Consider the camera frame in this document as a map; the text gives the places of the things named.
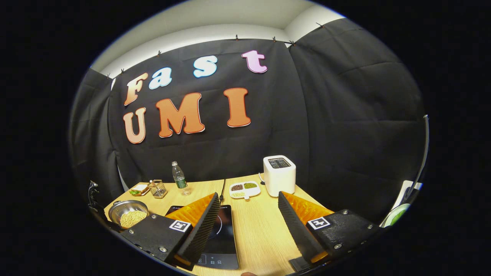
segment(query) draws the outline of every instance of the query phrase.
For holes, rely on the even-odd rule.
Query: ceiling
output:
[[[156,14],[122,34],[92,64],[104,68],[129,50],[184,29],[218,24],[250,24],[285,29],[315,3],[306,0],[190,0]]]

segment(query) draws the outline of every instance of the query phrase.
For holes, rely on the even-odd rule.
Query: white toaster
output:
[[[264,182],[270,196],[278,197],[280,191],[295,192],[297,167],[283,155],[263,158]]]

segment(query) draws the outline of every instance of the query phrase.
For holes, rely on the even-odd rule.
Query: white wall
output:
[[[319,25],[317,25],[316,22],[326,24],[340,18],[344,17],[323,6],[315,5],[300,13],[285,29],[246,24],[221,24],[189,28],[166,34],[143,43],[116,58],[99,72],[104,75],[110,74],[110,78],[115,78],[121,74],[121,69],[127,70],[128,68],[157,55],[159,51],[165,53],[173,49],[196,43],[234,39],[236,34],[239,39],[272,39],[273,37],[276,37],[279,41],[297,41],[302,36],[318,28]]]

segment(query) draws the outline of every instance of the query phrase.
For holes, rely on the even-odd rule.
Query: blue letter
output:
[[[217,71],[217,65],[215,64],[217,61],[218,58],[214,55],[198,58],[194,62],[194,67],[197,69],[194,71],[194,76],[201,78],[213,75]]]
[[[148,88],[156,89],[160,86],[168,85],[172,81],[172,78],[170,77],[171,71],[172,70],[170,69],[170,67],[166,67],[155,72],[152,76],[152,81],[148,85]]]

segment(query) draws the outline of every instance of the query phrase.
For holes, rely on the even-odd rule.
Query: water bottle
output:
[[[191,194],[191,190],[188,187],[184,173],[181,170],[181,168],[177,165],[176,161],[172,161],[172,177],[174,178],[177,187],[181,190],[182,195]]]

